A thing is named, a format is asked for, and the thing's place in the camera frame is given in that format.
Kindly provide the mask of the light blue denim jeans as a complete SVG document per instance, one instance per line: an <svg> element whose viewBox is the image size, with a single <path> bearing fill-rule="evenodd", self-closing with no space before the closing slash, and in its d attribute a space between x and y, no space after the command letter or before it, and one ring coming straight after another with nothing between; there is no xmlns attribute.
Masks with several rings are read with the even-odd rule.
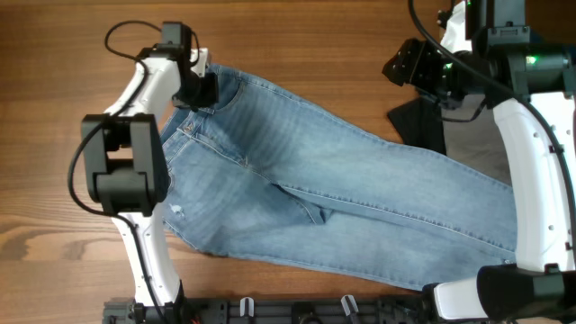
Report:
<svg viewBox="0 0 576 324"><path fill-rule="evenodd" d="M212 71L220 100L175 111L161 133L164 221L187 245L412 290L515 262L508 184L261 77Z"/></svg>

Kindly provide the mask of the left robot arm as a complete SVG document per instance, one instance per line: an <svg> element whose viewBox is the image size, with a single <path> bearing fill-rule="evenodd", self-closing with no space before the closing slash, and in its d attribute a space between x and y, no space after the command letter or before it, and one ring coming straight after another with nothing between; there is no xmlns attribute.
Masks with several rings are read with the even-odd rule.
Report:
<svg viewBox="0 0 576 324"><path fill-rule="evenodd" d="M207 72L210 54L181 22L157 27L159 43L131 57L135 72L118 100L81 123L74 160L84 160L90 198L121 233L134 281L135 302L163 310L176 304L180 278L167 252L157 206L169 175L158 130L168 104L198 111L218 102L218 78Z"/></svg>

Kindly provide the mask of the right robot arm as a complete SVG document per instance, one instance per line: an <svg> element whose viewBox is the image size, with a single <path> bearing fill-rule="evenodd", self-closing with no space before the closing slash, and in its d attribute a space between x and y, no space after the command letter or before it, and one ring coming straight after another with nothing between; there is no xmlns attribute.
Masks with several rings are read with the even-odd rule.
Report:
<svg viewBox="0 0 576 324"><path fill-rule="evenodd" d="M535 42L522 1L453 3L442 40L406 40L382 72L437 108L483 95L508 156L516 260L431 284L411 300L417 323L575 320L575 65L562 44Z"/></svg>

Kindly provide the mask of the black garment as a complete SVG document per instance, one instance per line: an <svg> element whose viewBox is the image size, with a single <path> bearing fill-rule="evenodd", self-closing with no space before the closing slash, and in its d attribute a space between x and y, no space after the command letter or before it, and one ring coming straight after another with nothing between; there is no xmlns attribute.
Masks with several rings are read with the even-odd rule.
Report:
<svg viewBox="0 0 576 324"><path fill-rule="evenodd" d="M446 154L444 127L434 105L417 98L387 113L404 144Z"/></svg>

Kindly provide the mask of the grey shorts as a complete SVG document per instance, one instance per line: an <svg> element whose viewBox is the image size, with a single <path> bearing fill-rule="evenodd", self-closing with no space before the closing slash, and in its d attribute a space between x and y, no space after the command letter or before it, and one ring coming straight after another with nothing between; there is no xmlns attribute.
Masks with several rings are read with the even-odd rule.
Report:
<svg viewBox="0 0 576 324"><path fill-rule="evenodd" d="M460 107L441 112L446 154L476 177L511 186L508 157L493 110L483 107L471 121L484 99L482 94L467 95Z"/></svg>

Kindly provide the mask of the left white rail clip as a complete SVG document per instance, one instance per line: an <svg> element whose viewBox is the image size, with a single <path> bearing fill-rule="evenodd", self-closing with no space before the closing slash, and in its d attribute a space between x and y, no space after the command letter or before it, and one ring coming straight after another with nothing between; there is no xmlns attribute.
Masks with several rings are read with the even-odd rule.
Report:
<svg viewBox="0 0 576 324"><path fill-rule="evenodd" d="M255 302L251 297L244 297L240 300L239 316L241 318L255 317Z"/></svg>

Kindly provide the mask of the white rail clip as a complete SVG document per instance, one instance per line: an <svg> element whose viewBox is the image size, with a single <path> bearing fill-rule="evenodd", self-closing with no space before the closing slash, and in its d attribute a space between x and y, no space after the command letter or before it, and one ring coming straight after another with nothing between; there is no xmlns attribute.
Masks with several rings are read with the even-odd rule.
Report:
<svg viewBox="0 0 576 324"><path fill-rule="evenodd" d="M360 324L361 321L358 316L358 307L355 297L351 294L344 295L341 298L341 304L345 313L347 324Z"/></svg>
<svg viewBox="0 0 576 324"><path fill-rule="evenodd" d="M244 297L240 300L239 316L241 318L255 317L255 302L251 297Z"/></svg>

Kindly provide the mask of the right white rail clip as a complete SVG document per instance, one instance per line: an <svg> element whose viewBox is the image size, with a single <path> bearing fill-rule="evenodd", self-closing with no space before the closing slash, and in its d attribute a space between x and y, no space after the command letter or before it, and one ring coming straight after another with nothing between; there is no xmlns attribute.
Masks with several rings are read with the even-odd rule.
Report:
<svg viewBox="0 0 576 324"><path fill-rule="evenodd" d="M358 307L355 297L351 294L344 295L341 298L341 304L345 313L347 324L360 324L361 321L358 316Z"/></svg>

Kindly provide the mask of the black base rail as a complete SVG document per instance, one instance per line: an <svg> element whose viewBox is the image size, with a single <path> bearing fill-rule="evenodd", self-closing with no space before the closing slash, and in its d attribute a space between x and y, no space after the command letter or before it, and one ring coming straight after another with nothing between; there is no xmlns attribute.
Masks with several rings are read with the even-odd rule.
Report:
<svg viewBox="0 0 576 324"><path fill-rule="evenodd" d="M168 323L188 324L347 324L339 299L257 301L255 317L239 316L240 300L189 299L161 308ZM363 324L432 323L430 304L417 295L390 295L358 299Z"/></svg>

